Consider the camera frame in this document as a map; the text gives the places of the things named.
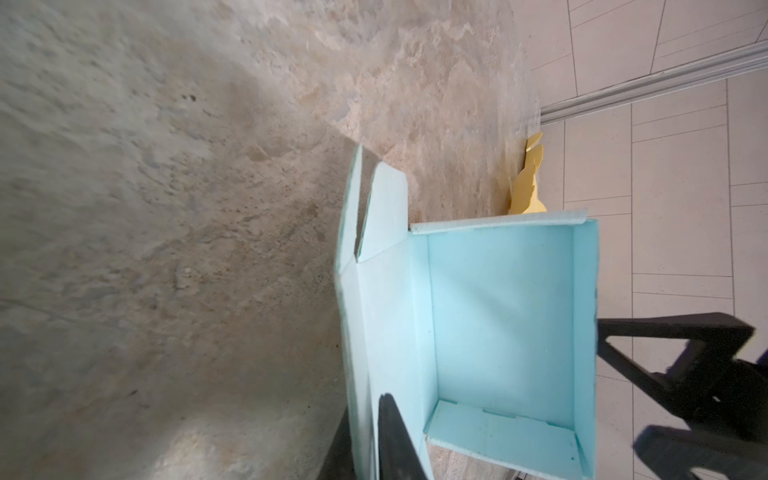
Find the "light blue box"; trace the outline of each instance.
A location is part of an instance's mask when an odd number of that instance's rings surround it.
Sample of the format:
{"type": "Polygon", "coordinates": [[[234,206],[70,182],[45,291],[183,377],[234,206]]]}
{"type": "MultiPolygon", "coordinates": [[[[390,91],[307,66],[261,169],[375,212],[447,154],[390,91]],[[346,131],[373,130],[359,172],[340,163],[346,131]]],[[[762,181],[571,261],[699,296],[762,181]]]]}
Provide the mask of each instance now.
{"type": "Polygon", "coordinates": [[[378,478],[391,393],[427,476],[435,445],[552,479],[595,472],[598,224],[584,212],[418,223],[403,172],[376,166],[355,252],[362,149],[336,293],[358,478],[378,478]]]}

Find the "beige stone surface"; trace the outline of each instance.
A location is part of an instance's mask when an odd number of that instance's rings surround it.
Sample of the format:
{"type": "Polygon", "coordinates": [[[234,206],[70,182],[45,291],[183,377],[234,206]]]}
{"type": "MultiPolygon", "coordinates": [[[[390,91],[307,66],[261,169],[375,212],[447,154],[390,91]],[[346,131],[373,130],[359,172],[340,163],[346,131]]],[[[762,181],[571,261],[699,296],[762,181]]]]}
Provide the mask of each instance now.
{"type": "Polygon", "coordinates": [[[0,478],[313,478],[356,142],[443,220],[538,126],[509,7],[450,5],[2,4],[0,478]]]}

